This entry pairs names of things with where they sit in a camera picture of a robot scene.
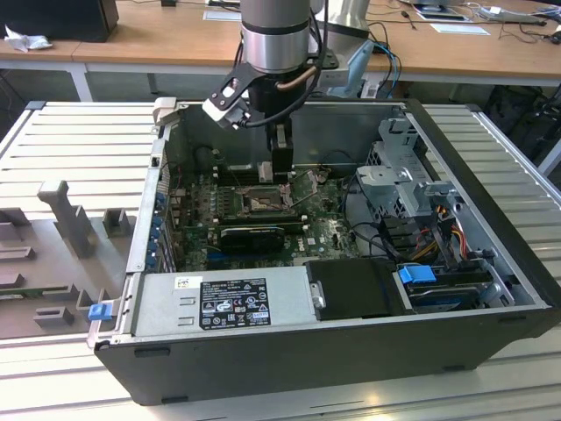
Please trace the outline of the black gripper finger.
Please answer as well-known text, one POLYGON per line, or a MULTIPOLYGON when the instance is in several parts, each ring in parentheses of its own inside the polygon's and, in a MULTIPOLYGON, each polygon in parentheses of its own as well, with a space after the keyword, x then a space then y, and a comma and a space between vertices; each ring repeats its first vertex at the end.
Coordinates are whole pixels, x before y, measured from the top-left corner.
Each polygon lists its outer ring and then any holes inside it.
POLYGON ((271 147, 273 181, 287 182, 288 174, 292 171, 294 158, 292 125, 271 125, 269 127, 269 143, 271 147))

